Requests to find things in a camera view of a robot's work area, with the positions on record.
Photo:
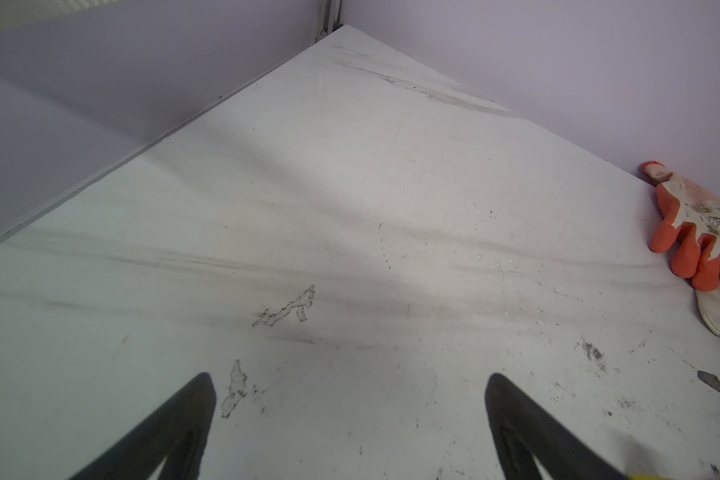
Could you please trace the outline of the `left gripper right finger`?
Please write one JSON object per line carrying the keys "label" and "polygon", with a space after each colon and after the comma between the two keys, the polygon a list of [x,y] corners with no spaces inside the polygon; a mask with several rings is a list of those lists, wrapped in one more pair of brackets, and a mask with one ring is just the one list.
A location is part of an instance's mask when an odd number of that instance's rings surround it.
{"label": "left gripper right finger", "polygon": [[500,373],[490,376],[485,406],[507,479],[624,479],[524,391]]}

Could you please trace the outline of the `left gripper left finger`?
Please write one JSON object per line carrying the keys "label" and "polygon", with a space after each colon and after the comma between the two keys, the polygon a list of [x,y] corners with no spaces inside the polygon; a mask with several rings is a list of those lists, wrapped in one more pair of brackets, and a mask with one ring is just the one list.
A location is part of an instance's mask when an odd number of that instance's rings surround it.
{"label": "left gripper left finger", "polygon": [[197,479],[215,406],[211,376],[202,372],[73,477]]}

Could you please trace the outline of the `aluminium cage frame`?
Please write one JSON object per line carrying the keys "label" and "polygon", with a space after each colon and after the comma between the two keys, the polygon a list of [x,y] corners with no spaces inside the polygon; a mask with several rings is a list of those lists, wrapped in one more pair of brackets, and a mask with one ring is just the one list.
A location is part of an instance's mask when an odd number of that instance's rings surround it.
{"label": "aluminium cage frame", "polygon": [[318,0],[315,40],[320,41],[341,26],[342,0]]}

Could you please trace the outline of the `orange white work glove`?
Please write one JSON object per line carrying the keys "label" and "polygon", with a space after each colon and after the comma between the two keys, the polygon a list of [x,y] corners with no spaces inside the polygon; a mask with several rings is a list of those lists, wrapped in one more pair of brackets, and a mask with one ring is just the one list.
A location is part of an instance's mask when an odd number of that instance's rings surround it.
{"label": "orange white work glove", "polygon": [[699,291],[716,290],[720,281],[720,198],[659,162],[647,162],[641,170],[655,186],[662,215],[650,250],[665,253],[677,245],[670,261],[673,274],[689,279]]}

